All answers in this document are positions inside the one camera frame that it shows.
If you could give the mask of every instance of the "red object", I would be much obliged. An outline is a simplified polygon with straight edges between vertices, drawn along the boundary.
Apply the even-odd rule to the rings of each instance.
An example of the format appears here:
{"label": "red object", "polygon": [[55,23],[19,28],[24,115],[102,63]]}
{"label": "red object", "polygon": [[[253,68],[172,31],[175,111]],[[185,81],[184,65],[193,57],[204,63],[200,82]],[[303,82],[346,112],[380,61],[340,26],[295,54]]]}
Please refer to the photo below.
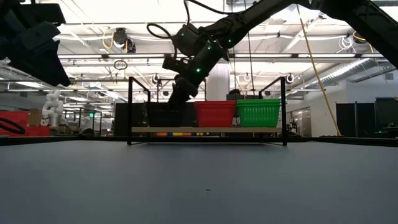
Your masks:
{"label": "red object", "polygon": [[197,101],[195,109],[201,128],[229,128],[232,126],[235,101]]}
{"label": "red object", "polygon": [[[28,122],[28,117],[29,117],[29,112],[28,111],[2,111],[0,112],[0,118],[6,118],[8,120],[11,120],[19,125],[21,125],[23,128],[26,128],[27,122]],[[15,129],[15,127],[10,126],[7,123],[2,123],[5,126],[9,126],[10,128]],[[10,137],[24,137],[27,136],[25,134],[14,134],[10,133],[2,128],[0,128],[0,135],[7,135]]]}
{"label": "red object", "polygon": [[29,136],[29,137],[50,136],[50,127],[48,127],[48,126],[26,127],[26,136]]}

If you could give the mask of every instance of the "shelf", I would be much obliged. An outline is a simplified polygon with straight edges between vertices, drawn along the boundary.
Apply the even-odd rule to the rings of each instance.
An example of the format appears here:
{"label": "shelf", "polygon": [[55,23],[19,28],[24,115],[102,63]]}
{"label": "shelf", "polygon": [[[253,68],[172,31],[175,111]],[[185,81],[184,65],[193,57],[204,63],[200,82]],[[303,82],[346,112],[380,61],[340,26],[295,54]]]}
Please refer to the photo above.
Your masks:
{"label": "shelf", "polygon": [[281,133],[282,128],[157,128],[132,127],[133,133]]}

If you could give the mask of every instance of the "gray table surface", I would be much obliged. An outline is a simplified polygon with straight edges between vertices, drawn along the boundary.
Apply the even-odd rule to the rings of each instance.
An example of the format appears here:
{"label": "gray table surface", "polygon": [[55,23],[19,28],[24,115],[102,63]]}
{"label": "gray table surface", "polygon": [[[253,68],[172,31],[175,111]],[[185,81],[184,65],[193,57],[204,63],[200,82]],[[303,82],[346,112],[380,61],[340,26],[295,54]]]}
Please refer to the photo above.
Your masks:
{"label": "gray table surface", "polygon": [[398,223],[398,149],[4,146],[0,223]]}

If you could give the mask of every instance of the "green basket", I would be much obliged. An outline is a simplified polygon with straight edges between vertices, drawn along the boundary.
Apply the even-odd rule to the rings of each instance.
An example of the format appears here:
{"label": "green basket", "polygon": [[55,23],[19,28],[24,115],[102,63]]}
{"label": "green basket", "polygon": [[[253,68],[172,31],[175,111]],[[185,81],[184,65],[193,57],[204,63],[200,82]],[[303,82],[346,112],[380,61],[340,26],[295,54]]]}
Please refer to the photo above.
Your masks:
{"label": "green basket", "polygon": [[242,127],[275,128],[278,125],[280,99],[238,100]]}

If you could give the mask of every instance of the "black basket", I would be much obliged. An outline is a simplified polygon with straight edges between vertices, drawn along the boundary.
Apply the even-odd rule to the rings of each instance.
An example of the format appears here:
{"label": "black basket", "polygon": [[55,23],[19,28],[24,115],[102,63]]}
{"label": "black basket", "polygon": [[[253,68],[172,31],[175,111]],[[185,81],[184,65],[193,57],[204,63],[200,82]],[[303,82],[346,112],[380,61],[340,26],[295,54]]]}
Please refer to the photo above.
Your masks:
{"label": "black basket", "polygon": [[146,103],[150,127],[179,127],[186,105],[170,106],[168,103]]}

